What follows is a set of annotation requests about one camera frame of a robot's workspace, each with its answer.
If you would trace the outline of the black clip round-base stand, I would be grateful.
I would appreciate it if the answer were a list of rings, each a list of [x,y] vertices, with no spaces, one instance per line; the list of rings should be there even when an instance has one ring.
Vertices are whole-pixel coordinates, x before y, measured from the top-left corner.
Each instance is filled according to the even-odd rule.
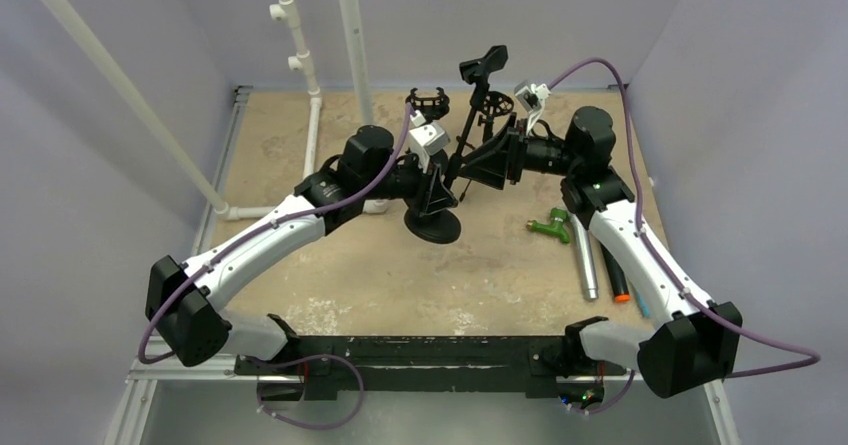
[[[466,60],[459,64],[461,79],[465,83],[474,87],[473,92],[476,93],[477,104],[481,104],[486,92],[492,90],[489,82],[490,75],[502,70],[507,61],[507,47],[505,45],[495,45],[491,47],[482,57]],[[448,165],[444,170],[442,178],[444,185],[449,187],[450,190],[453,183],[458,178],[458,171],[461,166],[462,158],[469,152],[473,151],[470,147],[468,147],[464,150],[463,155],[460,156],[457,152],[457,146],[458,138],[454,152],[450,155],[447,154]],[[430,158],[424,162],[420,162],[417,158],[416,166],[421,170],[425,170],[429,161]],[[419,176],[420,172],[416,171],[416,186],[419,181]],[[405,201],[408,210],[404,215],[404,223],[415,236],[435,244],[450,244],[459,239],[461,234],[461,223],[451,212],[451,209],[442,211],[435,215],[413,217],[410,212],[411,198]],[[458,204],[463,199],[462,196],[456,196],[456,198],[458,199]]]

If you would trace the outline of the black tripod mic stand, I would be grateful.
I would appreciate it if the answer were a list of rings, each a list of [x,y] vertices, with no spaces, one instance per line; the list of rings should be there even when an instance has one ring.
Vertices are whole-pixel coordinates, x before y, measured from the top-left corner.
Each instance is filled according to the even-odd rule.
[[[514,108],[513,99],[502,92],[490,90],[487,91],[482,99],[481,104],[477,104],[476,93],[473,92],[469,100],[470,110],[466,117],[462,133],[458,136],[457,152],[460,156],[466,148],[475,149],[473,145],[468,143],[472,124],[476,123],[482,127],[483,135],[482,142],[485,143],[495,135],[494,124],[495,120],[500,117],[508,116]]]

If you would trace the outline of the black shock-mount round-base stand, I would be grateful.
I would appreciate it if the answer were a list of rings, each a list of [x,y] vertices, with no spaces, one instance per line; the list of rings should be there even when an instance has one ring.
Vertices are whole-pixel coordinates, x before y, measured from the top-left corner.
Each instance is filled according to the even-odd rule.
[[[411,106],[413,114],[421,116],[421,119],[415,120],[418,126],[431,124],[449,113],[450,98],[442,87],[436,88],[434,96],[419,96],[417,91],[417,88],[412,88],[405,102]]]

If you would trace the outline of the silver grey microphone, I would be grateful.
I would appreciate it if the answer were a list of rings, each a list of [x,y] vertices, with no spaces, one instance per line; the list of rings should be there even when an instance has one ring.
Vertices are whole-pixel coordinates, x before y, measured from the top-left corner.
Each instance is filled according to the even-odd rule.
[[[595,301],[599,298],[598,281],[589,234],[576,215],[570,216],[570,223],[574,232],[583,294],[587,301]]]

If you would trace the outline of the black microphone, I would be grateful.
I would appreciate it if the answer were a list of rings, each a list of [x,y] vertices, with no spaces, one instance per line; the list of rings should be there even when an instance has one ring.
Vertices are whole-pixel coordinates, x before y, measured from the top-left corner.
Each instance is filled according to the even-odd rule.
[[[604,246],[600,246],[602,259],[609,279],[613,300],[616,303],[626,303],[631,300],[627,286],[627,280],[623,269],[613,257],[612,253]]]

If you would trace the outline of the blue microphone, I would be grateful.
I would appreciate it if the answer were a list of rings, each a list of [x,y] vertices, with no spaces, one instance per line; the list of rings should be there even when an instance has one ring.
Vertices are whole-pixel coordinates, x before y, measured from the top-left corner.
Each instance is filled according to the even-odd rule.
[[[635,288],[632,289],[632,295],[633,295],[633,298],[634,298],[634,300],[637,304],[637,307],[638,307],[641,315],[646,319],[650,318],[651,313],[650,313],[649,307],[648,307],[647,303],[644,301],[642,295]]]

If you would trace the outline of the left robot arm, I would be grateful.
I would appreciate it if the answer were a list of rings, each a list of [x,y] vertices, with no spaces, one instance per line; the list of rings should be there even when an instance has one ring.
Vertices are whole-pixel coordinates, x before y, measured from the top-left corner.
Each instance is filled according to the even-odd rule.
[[[151,268],[145,314],[185,367],[218,353],[248,355],[272,373],[297,364],[295,332],[279,317],[238,318],[224,310],[241,289],[294,251],[362,215],[368,200],[402,200],[404,224],[435,244],[458,240],[457,200],[442,183],[448,134],[436,123],[406,133],[397,145],[387,129],[366,125],[308,175],[266,216],[223,244]]]

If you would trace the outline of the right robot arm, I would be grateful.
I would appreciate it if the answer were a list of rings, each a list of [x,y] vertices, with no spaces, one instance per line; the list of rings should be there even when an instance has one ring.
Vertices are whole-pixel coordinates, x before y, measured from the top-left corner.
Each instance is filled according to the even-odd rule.
[[[524,121],[509,117],[501,131],[466,155],[459,176],[501,189],[525,171],[561,177],[565,208],[609,252],[651,312],[654,331],[605,317],[566,327],[555,367],[584,372],[598,361],[640,373],[660,398],[729,377],[742,316],[731,302],[719,304],[697,286],[662,246],[650,253],[650,226],[611,165],[613,120],[594,106],[579,108],[564,137],[527,134]]]

